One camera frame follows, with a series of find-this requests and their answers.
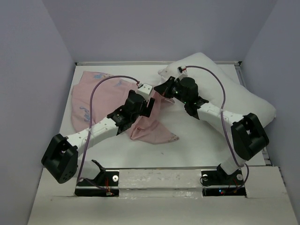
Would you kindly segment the white pillow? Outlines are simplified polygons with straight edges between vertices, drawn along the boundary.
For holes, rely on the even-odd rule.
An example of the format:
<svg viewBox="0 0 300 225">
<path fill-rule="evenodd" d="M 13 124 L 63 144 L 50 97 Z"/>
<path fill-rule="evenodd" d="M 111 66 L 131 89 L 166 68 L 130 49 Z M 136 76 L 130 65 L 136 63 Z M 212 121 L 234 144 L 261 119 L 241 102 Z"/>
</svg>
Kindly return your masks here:
<svg viewBox="0 0 300 225">
<path fill-rule="evenodd" d="M 205 54 L 198 52 L 173 62 L 166 68 L 159 70 L 158 74 L 163 81 L 166 81 L 170 76 L 177 77 L 179 66 L 199 66 L 213 72 L 225 89 L 225 110 L 243 115 L 253 113 L 258 117 L 263 127 L 266 127 L 275 119 L 277 112 L 272 104 L 251 93 L 239 83 L 235 83 Z M 221 106 L 223 102 L 221 85 L 211 73 L 203 69 L 188 68 L 187 75 L 195 80 L 202 98 L 216 106 Z"/>
</svg>

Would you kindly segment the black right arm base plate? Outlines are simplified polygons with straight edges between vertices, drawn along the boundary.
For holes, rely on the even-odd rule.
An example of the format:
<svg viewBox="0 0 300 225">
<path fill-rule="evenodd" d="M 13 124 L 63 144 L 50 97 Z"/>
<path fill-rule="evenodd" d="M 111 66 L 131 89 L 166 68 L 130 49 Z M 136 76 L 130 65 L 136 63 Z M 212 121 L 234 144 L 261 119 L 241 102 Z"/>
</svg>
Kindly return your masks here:
<svg viewBox="0 0 300 225">
<path fill-rule="evenodd" d="M 204 170 L 199 181 L 204 197 L 247 195 L 241 170 L 226 178 L 220 178 L 217 170 Z"/>
</svg>

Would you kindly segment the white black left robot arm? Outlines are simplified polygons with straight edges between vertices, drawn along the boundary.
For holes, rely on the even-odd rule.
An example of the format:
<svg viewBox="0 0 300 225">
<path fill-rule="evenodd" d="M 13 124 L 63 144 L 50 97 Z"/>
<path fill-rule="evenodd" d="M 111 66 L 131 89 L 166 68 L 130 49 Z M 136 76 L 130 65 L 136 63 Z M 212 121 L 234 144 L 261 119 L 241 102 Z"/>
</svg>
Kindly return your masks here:
<svg viewBox="0 0 300 225">
<path fill-rule="evenodd" d="M 103 182 L 105 168 L 96 160 L 85 161 L 87 150 L 101 141 L 115 137 L 129 128 L 141 117 L 149 117 L 155 99 L 152 88 L 130 90 L 124 105 L 78 133 L 55 135 L 42 159 L 42 165 L 59 184 L 76 176 L 77 181 L 88 180 L 93 185 Z"/>
</svg>

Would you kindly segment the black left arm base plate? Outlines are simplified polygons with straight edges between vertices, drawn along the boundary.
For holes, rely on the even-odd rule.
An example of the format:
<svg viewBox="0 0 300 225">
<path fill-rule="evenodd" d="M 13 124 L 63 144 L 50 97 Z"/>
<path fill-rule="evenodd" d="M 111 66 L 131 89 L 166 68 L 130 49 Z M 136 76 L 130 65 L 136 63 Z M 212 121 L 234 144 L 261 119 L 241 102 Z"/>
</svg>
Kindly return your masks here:
<svg viewBox="0 0 300 225">
<path fill-rule="evenodd" d="M 95 179 L 84 178 L 75 187 L 75 196 L 78 197 L 118 197 L 119 170 L 108 169 L 100 172 Z"/>
</svg>

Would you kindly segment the pink printed pillowcase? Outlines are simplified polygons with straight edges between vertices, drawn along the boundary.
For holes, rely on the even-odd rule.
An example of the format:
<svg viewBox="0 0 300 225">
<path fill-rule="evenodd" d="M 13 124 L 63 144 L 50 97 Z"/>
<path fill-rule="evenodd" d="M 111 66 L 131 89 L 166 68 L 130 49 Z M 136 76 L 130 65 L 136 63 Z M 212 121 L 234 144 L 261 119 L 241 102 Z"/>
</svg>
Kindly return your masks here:
<svg viewBox="0 0 300 225">
<path fill-rule="evenodd" d="M 85 71 L 71 92 L 71 121 L 76 132 L 88 128 L 90 121 L 100 122 L 108 114 L 124 105 L 130 90 L 137 90 L 134 82 L 123 78 L 113 78 L 106 73 Z M 150 117 L 139 117 L 126 131 L 132 140 L 151 144 L 169 143 L 178 140 L 178 136 L 169 131 L 159 120 L 164 107 L 172 106 L 173 100 L 166 99 L 153 92 L 155 103 Z"/>
</svg>

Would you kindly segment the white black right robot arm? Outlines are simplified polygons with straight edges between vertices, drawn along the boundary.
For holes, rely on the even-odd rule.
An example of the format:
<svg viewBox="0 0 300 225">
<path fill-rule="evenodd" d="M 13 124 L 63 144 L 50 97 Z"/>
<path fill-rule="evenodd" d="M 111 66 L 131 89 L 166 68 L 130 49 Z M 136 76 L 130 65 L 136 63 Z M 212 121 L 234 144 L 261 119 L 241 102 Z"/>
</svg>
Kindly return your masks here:
<svg viewBox="0 0 300 225">
<path fill-rule="evenodd" d="M 224 133 L 231 156 L 220 163 L 216 170 L 206 171 L 201 176 L 205 187 L 228 185 L 239 169 L 247 167 L 247 161 L 269 144 L 269 139 L 258 117 L 249 113 L 242 115 L 217 107 L 198 93 L 195 80 L 170 77 L 154 87 L 165 98 L 175 98 L 184 104 L 188 115 L 203 120 Z"/>
</svg>

